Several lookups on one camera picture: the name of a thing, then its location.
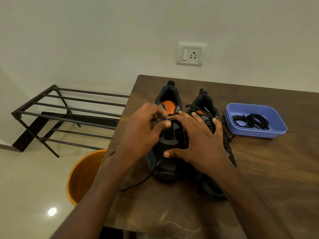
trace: metal shoe rack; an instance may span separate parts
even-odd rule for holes
[[[82,144],[77,144],[77,143],[71,143],[71,142],[65,142],[61,140],[55,140],[55,139],[50,139],[50,136],[54,132],[65,132],[65,133],[72,133],[72,134],[78,134],[78,135],[84,135],[84,136],[90,136],[90,137],[98,137],[98,138],[105,138],[105,139],[111,139],[111,137],[106,137],[106,136],[100,136],[100,135],[94,135],[94,134],[89,134],[89,133],[83,133],[83,132],[73,132],[73,131],[67,131],[67,130],[61,130],[59,127],[64,123],[64,122],[72,122],[76,123],[78,127],[81,127],[80,124],[82,125],[88,125],[88,126],[95,126],[95,127],[100,127],[100,128],[107,128],[107,129],[113,129],[115,130],[116,127],[113,126],[107,126],[107,125],[102,125],[102,124],[97,124],[97,123],[91,123],[91,122],[85,122],[85,121],[79,121],[76,119],[74,114],[72,114],[72,111],[79,111],[79,112],[88,112],[88,113],[93,113],[93,114],[100,114],[100,115],[107,115],[107,116],[113,116],[113,117],[118,117],[120,118],[121,115],[118,114],[113,114],[113,113],[107,113],[107,112],[99,112],[99,111],[93,111],[93,110],[87,110],[87,109],[81,109],[81,108],[75,108],[75,107],[69,107],[66,103],[65,100],[73,100],[73,101],[82,101],[82,102],[89,102],[89,103],[96,103],[96,104],[104,104],[104,105],[113,105],[113,106],[121,106],[125,107],[125,104],[117,104],[117,103],[111,103],[111,102],[103,102],[103,101],[95,101],[95,100],[85,100],[85,99],[79,99],[79,98],[73,98],[73,97],[66,97],[62,96],[60,91],[71,91],[71,92],[78,92],[78,93],[87,93],[87,94],[95,94],[95,95],[103,95],[103,96],[116,96],[116,97],[124,97],[124,98],[129,98],[129,96],[125,95],[118,95],[118,94],[109,94],[109,93],[102,93],[102,92],[93,92],[93,91],[85,91],[85,90],[75,90],[75,89],[65,89],[65,88],[59,88],[56,85],[52,85],[42,93],[38,94],[36,97],[16,109],[14,112],[11,114],[14,116],[18,122],[20,122],[26,130],[34,137],[36,138],[39,142],[41,142],[47,149],[49,149],[56,157],[59,157],[59,155],[52,149],[48,144],[46,144],[46,141],[51,141],[51,142],[58,142],[62,144],[68,144],[68,145],[73,145],[73,146],[78,146],[78,147],[83,147],[83,148],[91,148],[91,149],[103,149],[103,148],[96,148],[92,146],[87,146],[87,145],[82,145]],[[57,92],[57,96],[55,95],[50,95],[52,91]],[[42,98],[44,97],[52,97],[52,98],[58,98],[61,99],[63,104],[65,106],[60,106],[60,105],[53,105],[53,104],[46,104],[46,103],[41,103],[39,102]],[[46,114],[37,114],[33,112],[26,112],[28,108],[30,108],[33,105],[40,105],[40,106],[48,106],[48,107],[55,107],[55,108],[61,108],[61,109],[66,109],[66,114],[63,117],[59,116],[53,116],[53,115],[46,115]],[[22,114],[26,115],[31,115],[31,116],[37,116],[37,117],[42,117],[46,119],[53,119],[53,120],[59,120],[59,122],[44,136],[44,137],[39,137],[37,134],[34,134],[29,126],[25,124],[24,121],[22,121]]]

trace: wall switch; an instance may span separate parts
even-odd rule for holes
[[[178,65],[202,66],[207,44],[204,43],[178,43],[177,61]]]

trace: sneaker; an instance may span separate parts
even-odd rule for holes
[[[169,81],[163,86],[155,100],[155,104],[164,108],[169,116],[178,114],[182,104],[174,81]],[[165,158],[163,153],[172,148],[184,149],[183,127],[178,121],[172,121],[172,126],[165,129],[159,137],[159,142],[146,155],[149,170],[156,177],[165,180],[174,180],[185,164],[180,158]]]
[[[199,115],[202,118],[202,120],[206,123],[208,128],[211,130],[211,132],[215,133],[215,125],[212,119],[216,118],[220,120],[220,116],[216,107],[213,104],[212,98],[207,94],[206,89],[204,88],[200,89],[199,95],[196,97],[193,103],[191,105],[187,105],[186,108],[187,107],[190,107],[187,110],[187,113],[189,115],[191,115],[192,112],[195,112],[197,115]],[[229,138],[227,133],[223,131],[224,148],[226,152],[228,153],[229,160],[233,163],[234,166],[237,167],[236,161],[232,153],[232,149],[229,144],[231,143],[231,139],[233,139],[233,137]],[[217,183],[212,178],[198,171],[196,171],[196,174],[197,174],[197,178],[200,181],[198,194],[200,194],[200,190],[201,188],[203,188],[210,196],[218,200],[227,200],[222,190],[219,188]]]

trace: wooden table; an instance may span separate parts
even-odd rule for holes
[[[130,115],[143,103],[153,103],[168,80],[176,83],[183,111],[200,88],[208,90],[221,115],[231,102],[276,109],[288,127],[286,134],[274,139],[236,136],[232,151],[238,167],[248,173],[293,236],[319,238],[319,93],[140,75],[106,156],[118,147]],[[122,187],[140,182],[148,173],[143,159]],[[105,225],[176,238],[246,238],[227,201],[203,193],[199,203],[197,180],[188,171],[175,183],[151,177],[139,187],[118,193]]]

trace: blue tray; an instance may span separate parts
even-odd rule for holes
[[[232,116],[245,115],[248,116],[251,113],[262,115],[269,121],[269,130],[262,130],[257,128],[243,128],[237,126]],[[275,138],[279,134],[284,134],[287,131],[287,127],[277,111],[270,106],[230,103],[226,107],[225,120],[228,129],[231,133],[243,136],[262,137],[262,138]],[[245,125],[243,121],[237,121],[240,125]]]

